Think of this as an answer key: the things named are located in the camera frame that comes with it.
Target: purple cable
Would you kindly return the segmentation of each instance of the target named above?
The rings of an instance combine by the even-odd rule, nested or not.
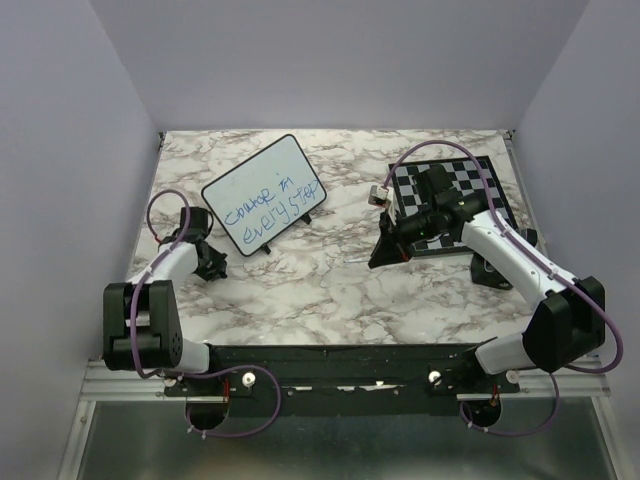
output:
[[[514,235],[511,231],[509,231],[507,226],[504,225],[504,223],[500,221],[501,220],[500,214],[497,212],[496,207],[493,204],[493,198],[491,197],[491,190],[489,188],[489,182],[487,182],[487,178],[484,176],[484,173],[482,173],[482,165],[480,165],[480,162],[478,161],[478,159],[469,150],[464,148],[462,145],[458,145],[457,143],[449,142],[447,140],[428,140],[426,142],[422,142],[422,143],[419,143],[417,145],[414,145],[409,150],[407,150],[398,159],[398,161],[393,165],[393,167],[389,171],[389,174],[387,175],[387,178],[384,181],[383,187],[384,188],[388,188],[389,183],[391,182],[391,179],[393,178],[393,174],[395,173],[397,168],[400,166],[400,164],[402,162],[404,162],[404,160],[409,155],[411,155],[413,152],[415,152],[419,148],[426,147],[426,146],[429,146],[429,145],[447,145],[449,147],[453,147],[453,148],[455,148],[457,150],[460,150],[467,157],[469,157],[469,159],[473,162],[473,164],[477,168],[478,174],[480,175],[480,180],[482,181],[482,187],[484,188],[484,192],[485,192],[485,194],[487,196],[487,203],[489,205],[489,210],[491,211],[491,217],[496,222],[496,225],[498,226],[498,228],[500,228],[502,233],[509,239],[509,241],[518,250],[520,250],[521,253],[523,253],[529,260],[531,260],[534,264],[536,264],[538,267],[540,267],[547,275],[550,276],[550,278],[553,278],[553,279],[557,280],[562,285],[564,285],[569,290],[571,290],[572,293],[574,293],[575,295],[579,296],[582,300],[584,300],[587,303],[587,305],[589,305],[589,307],[591,307],[593,310],[595,310],[595,312],[602,318],[604,323],[611,330],[611,333],[613,334],[613,338],[615,339],[615,342],[616,342],[616,355],[615,355],[614,359],[611,361],[611,363],[609,365],[605,365],[604,367],[599,367],[599,368],[583,368],[583,367],[574,367],[573,365],[567,365],[566,368],[568,368],[570,370],[573,370],[575,372],[596,373],[596,374],[597,373],[607,373],[607,372],[610,372],[611,370],[613,370],[614,368],[616,368],[620,364],[620,362],[622,361],[622,356],[624,355],[624,345],[623,345],[623,342],[622,342],[622,335],[620,334],[620,331],[618,330],[618,327],[616,327],[616,325],[613,323],[613,320],[611,319],[611,317],[609,317],[609,315],[600,307],[600,305],[598,305],[596,302],[594,302],[586,293],[584,293],[582,290],[580,290],[572,282],[570,282],[568,280],[565,280],[564,278],[556,275],[551,267],[546,265],[542,260],[540,260],[538,257],[536,257],[533,253],[531,253],[521,243],[520,237],[518,235]]]
[[[188,377],[188,378],[209,379],[209,378],[221,377],[222,375],[226,375],[227,373],[235,372],[236,370],[258,370],[258,371],[264,373],[273,382],[273,386],[276,389],[276,408],[274,409],[273,413],[271,414],[271,417],[269,418],[269,420],[267,420],[265,423],[263,423],[259,427],[256,427],[256,428],[254,428],[252,430],[247,430],[246,432],[221,433],[221,432],[215,432],[213,430],[199,430],[196,427],[194,427],[193,424],[191,423],[190,412],[187,410],[185,417],[187,419],[187,422],[189,423],[190,430],[192,429],[195,432],[198,432],[201,435],[206,435],[208,437],[243,438],[243,437],[249,437],[251,435],[255,435],[258,432],[261,432],[262,430],[264,430],[265,428],[270,426],[276,420],[276,418],[278,417],[278,414],[280,413],[280,406],[282,405],[282,393],[280,392],[280,385],[278,384],[278,380],[273,375],[273,373],[271,373],[266,368],[259,367],[258,365],[238,365],[236,367],[225,368],[224,370],[220,370],[220,371],[215,372],[215,373],[205,373],[205,374],[187,374],[187,373],[185,373],[184,376]]]
[[[469,417],[465,414],[464,409],[469,406],[465,402],[460,402],[460,417],[467,424],[469,428],[473,428],[479,432],[488,433],[489,435],[496,435],[498,437],[528,437],[529,435],[535,435],[536,433],[540,433],[551,426],[556,417],[558,416],[558,412],[560,411],[560,389],[558,388],[558,382],[553,374],[549,374],[551,377],[551,381],[553,382],[553,389],[556,392],[556,399],[553,404],[553,411],[549,418],[547,418],[543,424],[536,428],[532,428],[531,430],[525,430],[524,432],[505,432],[503,430],[489,430],[488,428],[479,427],[473,423],[473,418],[471,413],[469,413]]]
[[[153,270],[155,268],[157,268],[157,266],[160,265],[160,263],[182,241],[182,239],[184,238],[184,236],[187,233],[187,229],[189,228],[189,223],[191,221],[191,211],[189,210],[189,201],[187,200],[187,197],[185,197],[181,192],[179,192],[177,190],[173,190],[173,189],[163,190],[163,191],[155,194],[153,197],[151,197],[151,200],[149,200],[149,205],[147,206],[147,213],[146,213],[147,226],[149,227],[149,230],[151,230],[151,233],[153,233],[153,236],[156,239],[158,239],[156,231],[153,229],[153,227],[151,225],[151,215],[150,215],[151,214],[151,207],[153,207],[153,204],[156,202],[156,200],[158,198],[160,198],[162,195],[165,195],[167,193],[173,193],[173,194],[177,195],[178,197],[180,197],[180,199],[184,203],[184,206],[186,207],[186,214],[185,214],[185,219],[184,219],[184,225],[182,226],[182,229],[178,233],[178,236],[171,243],[169,248],[164,250],[160,255],[158,255],[156,257],[156,259],[153,262],[151,262],[151,265],[149,265],[149,267],[147,268],[145,273],[142,275],[142,277],[138,281],[138,284],[134,288],[133,295],[131,297],[131,313],[130,313],[130,317],[129,317],[130,318],[129,332],[130,332],[130,335],[131,335],[131,354],[133,356],[133,364],[135,366],[136,372],[138,372],[138,375],[140,375],[140,378],[153,377],[154,375],[159,374],[162,371],[162,369],[158,368],[158,369],[152,370],[152,371],[150,371],[148,373],[145,373],[145,371],[142,369],[142,362],[140,361],[140,351],[138,350],[138,335],[137,335],[137,328],[136,328],[136,320],[138,318],[138,298],[140,297],[140,292],[142,291],[142,287],[144,286],[144,284],[147,281],[147,279],[151,276],[151,273],[153,272]],[[206,434],[208,436],[213,436],[213,437],[222,437],[222,438],[248,437],[250,435],[254,435],[254,434],[258,433],[258,432],[261,432],[262,430],[267,428],[269,425],[271,425],[275,421],[276,417],[278,416],[278,413],[280,413],[280,405],[282,403],[282,396],[281,396],[281,393],[280,393],[280,385],[278,384],[278,380],[266,368],[263,368],[263,367],[260,367],[260,366],[257,366],[257,365],[239,365],[237,367],[227,368],[225,370],[220,370],[219,372],[215,372],[215,373],[207,373],[207,374],[185,373],[184,376],[188,377],[188,378],[200,378],[200,379],[205,380],[205,379],[209,379],[209,378],[216,378],[216,377],[219,377],[221,375],[226,375],[227,373],[235,371],[235,370],[245,370],[245,369],[259,370],[259,371],[265,373],[271,379],[273,384],[275,385],[277,403],[276,403],[276,408],[275,408],[275,410],[273,412],[273,415],[271,415],[271,418],[264,425],[262,425],[262,426],[260,426],[258,428],[254,428],[253,430],[249,430],[247,432],[215,433],[215,432],[210,432],[210,431],[205,431],[205,432],[201,432],[200,430],[196,430],[196,431],[198,431],[200,433],[204,433],[204,434]],[[187,420],[189,421],[189,424],[191,424],[191,420],[189,419],[188,413],[187,413]]]

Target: purple hose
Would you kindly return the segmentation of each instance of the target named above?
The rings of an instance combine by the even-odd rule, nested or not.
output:
[[[543,424],[536,428],[532,428],[531,430],[525,430],[524,432],[505,432],[503,430],[489,430],[488,428],[479,427],[473,423],[473,418],[471,413],[469,413],[469,417],[467,417],[465,413],[465,408],[468,408],[468,405],[465,402],[460,402],[460,417],[467,424],[469,428],[473,428],[479,432],[488,433],[489,435],[496,435],[498,437],[528,437],[529,435],[535,435],[536,433],[540,433],[551,426],[556,417],[558,416],[558,412],[560,411],[560,388],[558,388],[558,382],[553,374],[549,374],[551,377],[551,381],[553,382],[553,389],[556,392],[556,399],[553,404],[553,411],[549,418],[547,418]]]
[[[182,226],[182,229],[178,233],[178,236],[171,243],[169,248],[164,250],[160,255],[158,255],[156,257],[156,259],[153,262],[151,262],[151,265],[149,265],[147,270],[144,272],[144,274],[142,275],[142,277],[138,281],[138,284],[134,288],[133,295],[131,297],[131,312],[130,312],[130,316],[129,316],[129,319],[130,319],[129,332],[130,332],[130,335],[131,335],[131,354],[133,356],[133,365],[135,366],[135,369],[136,369],[136,372],[138,372],[138,375],[140,375],[140,378],[153,377],[154,375],[159,374],[162,370],[158,368],[158,369],[152,370],[150,372],[145,372],[142,369],[142,362],[140,361],[140,350],[138,349],[138,335],[137,335],[137,328],[136,328],[136,320],[138,318],[138,298],[140,297],[140,292],[142,291],[142,287],[144,286],[144,284],[147,281],[147,279],[151,276],[151,273],[153,272],[153,270],[158,265],[160,265],[160,263],[182,241],[182,239],[184,238],[184,236],[187,233],[187,229],[189,228],[189,222],[191,221],[191,211],[189,210],[189,201],[187,200],[187,197],[185,197],[179,191],[173,190],[173,189],[163,190],[163,191],[157,193],[149,201],[149,205],[147,206],[147,214],[146,214],[147,226],[149,227],[149,230],[151,230],[151,233],[156,238],[156,240],[159,240],[159,238],[158,238],[158,235],[157,235],[156,231],[153,229],[153,226],[151,225],[151,207],[153,206],[153,204],[156,202],[156,200],[158,198],[160,198],[162,195],[165,195],[167,193],[173,193],[173,194],[177,195],[178,197],[180,197],[180,199],[184,203],[184,206],[186,207],[186,214],[185,214],[185,219],[184,219],[184,225]],[[248,437],[250,435],[254,435],[254,434],[258,433],[258,432],[261,432],[262,430],[267,428],[269,425],[271,425],[275,421],[275,419],[278,416],[278,413],[280,412],[280,405],[282,404],[282,395],[281,395],[281,392],[280,392],[280,385],[278,384],[278,380],[266,368],[263,368],[263,367],[260,367],[260,366],[257,366],[257,365],[239,365],[239,366],[236,366],[236,367],[227,368],[225,370],[220,370],[219,372],[215,372],[215,373],[206,373],[206,374],[188,374],[188,373],[186,373],[186,374],[184,374],[184,376],[188,377],[188,378],[198,378],[198,379],[205,380],[205,379],[209,379],[209,378],[216,378],[216,377],[219,377],[219,376],[222,376],[222,375],[226,375],[227,373],[233,372],[233,371],[236,371],[236,370],[245,370],[245,369],[259,370],[259,371],[265,373],[271,379],[271,381],[273,382],[273,384],[274,384],[274,386],[276,388],[276,397],[277,397],[276,408],[273,411],[273,414],[271,415],[269,420],[266,423],[264,423],[263,425],[261,425],[260,427],[254,428],[253,430],[249,430],[249,431],[246,431],[246,432],[238,432],[238,433],[216,433],[216,432],[211,432],[211,431],[204,431],[203,432],[203,431],[200,431],[200,430],[196,430],[195,427],[193,427],[193,425],[191,425],[191,427],[194,430],[196,430],[196,431],[198,431],[200,433],[203,433],[203,434],[205,434],[207,436],[211,436],[211,437],[240,438],[240,437]],[[191,424],[191,420],[189,419],[189,413],[188,412],[187,412],[187,420],[188,420],[189,424]]]
[[[447,140],[428,140],[426,142],[422,142],[422,143],[419,143],[417,145],[414,145],[409,150],[407,150],[398,159],[398,161],[393,165],[393,167],[391,168],[391,171],[389,171],[389,175],[387,175],[387,178],[384,181],[383,187],[384,188],[388,188],[389,183],[391,182],[391,179],[393,178],[393,174],[395,173],[397,168],[400,166],[400,164],[402,162],[404,162],[404,160],[409,155],[411,155],[413,152],[415,152],[419,148],[426,147],[426,146],[429,146],[429,145],[447,145],[449,147],[453,147],[453,148],[455,148],[457,150],[460,150],[467,157],[469,157],[469,159],[473,162],[475,167],[478,169],[478,174],[480,175],[480,180],[482,181],[482,187],[484,188],[485,194],[487,195],[487,203],[489,204],[489,210],[491,211],[491,217],[496,222],[496,225],[498,226],[498,228],[500,228],[502,233],[509,239],[509,241],[518,250],[520,250],[520,252],[522,252],[527,258],[529,258],[529,260],[531,260],[534,264],[536,264],[538,267],[540,267],[542,269],[542,271],[544,271],[551,278],[553,278],[553,279],[557,280],[558,282],[560,282],[562,285],[564,285],[569,290],[571,290],[572,293],[578,295],[582,300],[584,300],[587,303],[587,305],[589,305],[593,310],[595,310],[595,312],[602,318],[602,320],[604,320],[604,323],[611,330],[611,333],[613,334],[613,338],[615,339],[615,342],[616,342],[616,355],[615,355],[614,359],[611,361],[611,363],[609,365],[605,365],[604,367],[599,367],[599,368],[583,368],[583,367],[574,367],[573,365],[567,365],[566,368],[568,368],[570,370],[573,370],[575,372],[581,372],[581,373],[607,373],[607,372],[610,372],[611,370],[613,370],[614,368],[616,368],[620,364],[620,362],[622,361],[622,356],[624,355],[624,344],[622,342],[622,335],[620,334],[620,331],[618,330],[618,327],[616,327],[616,325],[613,323],[613,320],[600,307],[600,305],[598,305],[596,302],[594,302],[586,293],[584,293],[582,290],[580,290],[578,287],[576,287],[573,283],[565,280],[564,278],[562,278],[560,276],[555,275],[553,270],[551,269],[551,267],[546,265],[542,260],[540,260],[538,257],[536,257],[533,253],[531,253],[521,243],[520,237],[518,235],[514,235],[503,224],[503,222],[500,221],[500,214],[496,211],[496,207],[493,204],[493,198],[491,197],[491,191],[490,191],[490,188],[489,188],[489,183],[487,182],[487,178],[484,176],[484,173],[482,173],[482,165],[480,165],[480,162],[478,161],[478,159],[469,150],[464,148],[462,145],[458,145],[457,143],[449,142]]]
[[[235,372],[236,370],[246,370],[246,369],[258,370],[258,371],[264,373],[267,377],[269,377],[269,379],[273,383],[273,386],[276,389],[276,408],[273,410],[273,413],[271,414],[271,417],[269,417],[269,420],[267,420],[265,423],[263,423],[259,427],[256,427],[256,428],[254,428],[252,430],[247,430],[246,432],[221,433],[221,432],[215,432],[213,430],[198,430],[191,423],[190,412],[187,410],[186,419],[187,419],[187,422],[189,423],[190,428],[193,429],[193,431],[198,432],[201,435],[205,435],[207,437],[243,438],[243,437],[249,437],[251,435],[255,435],[258,432],[261,432],[262,430],[264,430],[265,428],[270,426],[276,420],[276,418],[278,417],[278,414],[280,413],[280,406],[282,405],[282,393],[280,392],[280,385],[278,384],[278,380],[273,375],[273,373],[271,373],[266,368],[259,367],[257,365],[238,365],[238,366],[235,366],[235,367],[225,368],[224,370],[220,370],[220,371],[215,372],[215,373],[205,373],[205,374],[188,374],[188,373],[185,373],[184,376],[188,377],[188,378],[209,379],[209,378],[221,377],[222,375],[226,375],[227,373]]]

